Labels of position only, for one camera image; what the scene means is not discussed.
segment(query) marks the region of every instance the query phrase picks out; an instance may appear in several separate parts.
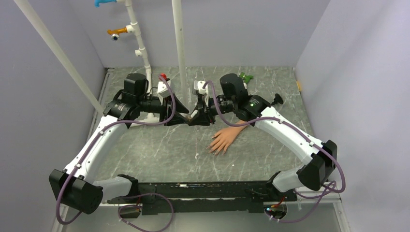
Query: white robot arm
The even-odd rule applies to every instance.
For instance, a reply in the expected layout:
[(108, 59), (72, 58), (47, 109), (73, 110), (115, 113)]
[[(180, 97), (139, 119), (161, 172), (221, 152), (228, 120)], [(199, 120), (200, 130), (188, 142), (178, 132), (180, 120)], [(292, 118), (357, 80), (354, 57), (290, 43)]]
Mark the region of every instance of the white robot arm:
[[(277, 199), (289, 190), (302, 186), (319, 190), (335, 166), (318, 147), (326, 150), (336, 159), (336, 145), (330, 140), (323, 143), (303, 131), (297, 132), (298, 128), (272, 106), (282, 102), (280, 96), (277, 95), (275, 101), (270, 104), (259, 96), (248, 95), (242, 80), (236, 74), (223, 76), (220, 83), (224, 95), (209, 98), (207, 87), (203, 87), (204, 82), (195, 82), (194, 93), (198, 96), (198, 102), (193, 113), (190, 117), (183, 117), (178, 112), (187, 113), (188, 110), (176, 101), (176, 113), (171, 120), (167, 120), (165, 125), (184, 123), (189, 126), (209, 126), (215, 122), (218, 111), (222, 114), (234, 112), (244, 121), (274, 117), (276, 120), (260, 120), (251, 125), (282, 142), (301, 160), (302, 165), (274, 174), (265, 187), (269, 196)], [(160, 121), (164, 121), (171, 115), (170, 96), (173, 94), (160, 86), (159, 97), (147, 96), (145, 84), (145, 76), (142, 74), (133, 73), (127, 77), (124, 89), (108, 104), (96, 131), (85, 147), (63, 171), (54, 170), (51, 173), (49, 181), (56, 199), (60, 197), (61, 203), (90, 214), (96, 210), (100, 202), (115, 197), (140, 194), (138, 180), (133, 177), (119, 175), (96, 182), (95, 177), (110, 148), (130, 127), (130, 123), (117, 123), (119, 120), (134, 120), (141, 111), (160, 114)], [(310, 142), (308, 143), (300, 133), (308, 137)]]

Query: blue faucet handle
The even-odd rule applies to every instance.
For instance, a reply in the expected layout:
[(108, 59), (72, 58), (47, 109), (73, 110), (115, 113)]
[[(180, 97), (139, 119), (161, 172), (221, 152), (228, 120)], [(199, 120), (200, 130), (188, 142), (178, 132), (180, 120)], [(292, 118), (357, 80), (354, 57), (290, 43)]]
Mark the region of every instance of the blue faucet handle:
[(117, 0), (94, 0), (95, 7), (99, 7), (100, 3), (117, 2)]

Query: red object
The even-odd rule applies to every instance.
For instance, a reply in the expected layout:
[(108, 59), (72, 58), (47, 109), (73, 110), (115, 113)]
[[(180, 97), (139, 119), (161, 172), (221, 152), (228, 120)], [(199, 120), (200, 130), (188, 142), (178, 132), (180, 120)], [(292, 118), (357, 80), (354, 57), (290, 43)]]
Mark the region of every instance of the red object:
[(164, 73), (160, 74), (166, 81), (168, 81), (168, 78), (166, 77), (166, 75)]
[(285, 200), (285, 197), (282, 197), (282, 199), (280, 200), (280, 202), (278, 204), (273, 205), (273, 208), (278, 207), (280, 204), (282, 204), (282, 202)]

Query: white pipe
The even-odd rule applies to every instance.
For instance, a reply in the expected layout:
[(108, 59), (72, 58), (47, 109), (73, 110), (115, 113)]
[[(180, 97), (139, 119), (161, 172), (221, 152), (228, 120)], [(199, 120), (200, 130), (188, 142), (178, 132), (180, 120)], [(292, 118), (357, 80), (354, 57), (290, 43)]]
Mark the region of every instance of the white pipe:
[(181, 0), (172, 0), (172, 12), (174, 14), (174, 27), (176, 37), (176, 50), (178, 52), (179, 77), (182, 87), (182, 103), (188, 105), (187, 75), (185, 72), (184, 32), (182, 30), (182, 6)]
[(88, 88), (87, 84), (81, 78), (80, 74), (78, 73), (77, 69), (73, 66), (70, 62), (68, 57), (65, 55), (64, 51), (61, 49), (57, 41), (54, 39), (53, 35), (44, 25), (38, 14), (35, 12), (33, 7), (27, 0), (14, 0), (29, 22), (33, 25), (36, 31), (39, 33), (41, 38), (47, 44), (47, 46), (51, 49), (57, 59), (61, 62), (63, 67), (67, 70), (71, 78), (75, 81), (75, 83), (80, 87), (81, 91), (83, 91), (84, 95), (88, 98), (91, 104), (94, 106), (95, 110), (98, 113), (103, 113), (104, 109), (92, 94), (91, 90)]
[[(132, 8), (132, 0), (124, 0), (124, 5), (127, 8), (128, 16), (130, 17), (131, 26), (133, 28), (134, 35), (137, 38), (138, 50), (135, 51), (135, 54), (138, 57), (142, 56), (144, 60), (146, 79), (148, 80), (148, 92), (151, 92), (151, 89), (152, 89), (151, 65), (149, 64), (148, 53), (146, 52), (146, 48), (144, 46), (144, 42), (141, 37), (140, 26), (138, 25), (137, 18), (135, 17), (134, 9)], [(149, 113), (148, 116), (141, 121), (148, 122), (148, 123), (154, 123), (154, 122), (159, 122), (159, 118), (155, 117), (153, 113)], [(139, 125), (140, 124), (132, 124), (131, 126), (135, 127)]]

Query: gray wall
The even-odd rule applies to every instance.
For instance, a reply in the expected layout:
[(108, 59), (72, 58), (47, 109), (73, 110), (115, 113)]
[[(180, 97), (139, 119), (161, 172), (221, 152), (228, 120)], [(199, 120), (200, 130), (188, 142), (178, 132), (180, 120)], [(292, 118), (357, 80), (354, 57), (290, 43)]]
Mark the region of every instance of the gray wall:
[(338, 144), (354, 232), (409, 231), (409, 11), (332, 0), (296, 66), (316, 135)]
[[(67, 1), (31, 1), (95, 96), (104, 70)], [(13, 1), (0, 1), (0, 231), (50, 231), (48, 183), (85, 144), (93, 107)]]
[[(123, 4), (70, 0), (105, 67), (141, 66)], [(183, 0), (186, 65), (295, 66), (329, 0)], [(153, 66), (177, 65), (171, 0), (134, 0)]]

